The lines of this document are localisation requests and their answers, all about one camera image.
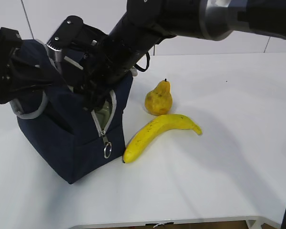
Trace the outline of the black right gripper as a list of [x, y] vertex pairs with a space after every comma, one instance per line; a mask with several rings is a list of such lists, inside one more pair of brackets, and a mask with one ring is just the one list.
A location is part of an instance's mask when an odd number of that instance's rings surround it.
[[123, 40], [84, 24], [68, 48], [63, 49], [61, 78], [65, 85], [83, 87], [83, 107], [100, 109], [102, 93], [136, 65], [136, 52]]

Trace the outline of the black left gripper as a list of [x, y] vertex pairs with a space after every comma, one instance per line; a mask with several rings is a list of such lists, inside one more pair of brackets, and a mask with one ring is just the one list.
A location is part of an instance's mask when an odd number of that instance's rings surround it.
[[22, 46], [22, 39], [17, 30], [0, 28], [0, 104], [20, 96], [43, 90], [50, 85], [64, 83], [60, 74], [49, 60], [34, 58], [25, 60], [20, 53], [14, 52]]

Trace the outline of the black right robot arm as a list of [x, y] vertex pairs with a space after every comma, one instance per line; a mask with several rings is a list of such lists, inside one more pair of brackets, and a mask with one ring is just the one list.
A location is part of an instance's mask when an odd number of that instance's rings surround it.
[[92, 110], [154, 45], [177, 36], [221, 41], [234, 31], [286, 40], [286, 0], [129, 0], [110, 33], [70, 16], [54, 39], [86, 56], [65, 61], [63, 76]]

